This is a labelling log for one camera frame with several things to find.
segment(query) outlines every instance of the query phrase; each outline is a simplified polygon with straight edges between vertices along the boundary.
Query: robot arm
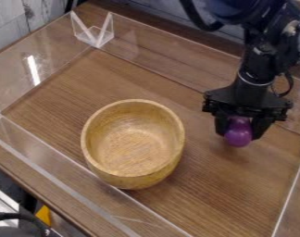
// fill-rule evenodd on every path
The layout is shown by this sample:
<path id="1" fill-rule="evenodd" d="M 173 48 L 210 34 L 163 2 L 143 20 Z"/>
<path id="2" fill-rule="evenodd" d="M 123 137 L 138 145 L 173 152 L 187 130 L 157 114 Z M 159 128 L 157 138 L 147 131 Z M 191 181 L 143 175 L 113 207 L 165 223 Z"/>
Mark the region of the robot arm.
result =
<path id="1" fill-rule="evenodd" d="M 203 111 L 215 117 L 215 131 L 230 144 L 260 139 L 276 121 L 285 121 L 292 101 L 289 69 L 300 60 L 300 10 L 290 0 L 207 0 L 211 15 L 245 29 L 245 54 L 237 79 L 205 94 Z M 290 89 L 277 94 L 276 76 L 285 75 Z"/>

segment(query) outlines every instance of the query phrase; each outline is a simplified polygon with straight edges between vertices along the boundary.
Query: purple ball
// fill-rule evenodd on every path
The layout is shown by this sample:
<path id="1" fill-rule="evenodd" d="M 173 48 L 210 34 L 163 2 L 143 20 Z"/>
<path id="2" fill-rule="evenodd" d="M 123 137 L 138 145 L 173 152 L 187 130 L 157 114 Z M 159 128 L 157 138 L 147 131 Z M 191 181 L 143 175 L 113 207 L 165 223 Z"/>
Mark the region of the purple ball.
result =
<path id="1" fill-rule="evenodd" d="M 252 124 L 249 118 L 230 118 L 225 139 L 231 146 L 245 147 L 253 141 Z"/>

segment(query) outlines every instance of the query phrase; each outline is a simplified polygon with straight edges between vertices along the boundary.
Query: wooden tabletop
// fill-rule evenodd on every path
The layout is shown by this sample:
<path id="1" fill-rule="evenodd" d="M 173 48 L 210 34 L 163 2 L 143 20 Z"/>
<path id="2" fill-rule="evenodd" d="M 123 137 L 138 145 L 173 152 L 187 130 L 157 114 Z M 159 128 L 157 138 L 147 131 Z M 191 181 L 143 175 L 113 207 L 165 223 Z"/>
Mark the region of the wooden tabletop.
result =
<path id="1" fill-rule="evenodd" d="M 106 15 L 106 11 L 93 3 L 84 4 L 78 12 L 87 21 Z M 300 166 L 300 132 L 297 127 L 296 133 L 273 126 L 249 147 L 234 149 L 225 144 L 214 133 L 211 116 L 201 112 L 199 91 L 203 84 L 215 87 L 211 78 L 225 79 L 223 82 L 233 80 L 240 59 L 215 52 L 207 47 L 194 52 L 197 57 L 210 58 L 199 68 L 195 84 L 201 87 L 194 88 L 194 84 L 171 81 L 119 57 L 90 49 L 4 114 L 76 164 L 87 167 L 79 135 L 90 115 L 102 106 L 123 99 L 149 99 L 162 103 L 183 122 L 185 154 L 175 172 L 161 184 L 126 193 L 193 236 L 272 236 Z M 147 54 L 159 56 L 158 52 Z M 210 67 L 219 66 L 222 69 L 210 74 Z M 190 63 L 187 67 L 193 73 L 191 68 L 197 65 Z M 86 233 L 107 236 L 111 227 L 106 221 L 94 216 L 88 208 L 2 147 L 0 169 Z M 76 170 L 71 171 L 62 169 L 60 179 L 70 182 L 90 200 L 97 200 L 95 196 L 101 194 L 82 185 Z M 87 187 L 94 185 L 90 180 L 86 182 Z M 114 230 L 111 236 L 122 234 Z"/>

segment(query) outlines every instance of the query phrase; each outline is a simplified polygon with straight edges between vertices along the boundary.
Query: yellow object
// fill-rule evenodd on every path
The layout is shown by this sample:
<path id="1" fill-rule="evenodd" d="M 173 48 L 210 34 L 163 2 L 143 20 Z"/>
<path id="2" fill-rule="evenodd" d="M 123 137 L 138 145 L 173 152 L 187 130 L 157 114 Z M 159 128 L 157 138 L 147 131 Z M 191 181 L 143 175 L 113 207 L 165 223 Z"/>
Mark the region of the yellow object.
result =
<path id="1" fill-rule="evenodd" d="M 42 220 L 42 222 L 51 227 L 51 218 L 50 218 L 50 209 L 47 206 L 43 206 L 36 213 L 36 217 Z"/>
<path id="2" fill-rule="evenodd" d="M 147 100 L 119 101 L 88 119 L 80 146 L 91 170 L 110 185 L 138 190 L 175 169 L 185 129 L 175 113 Z"/>

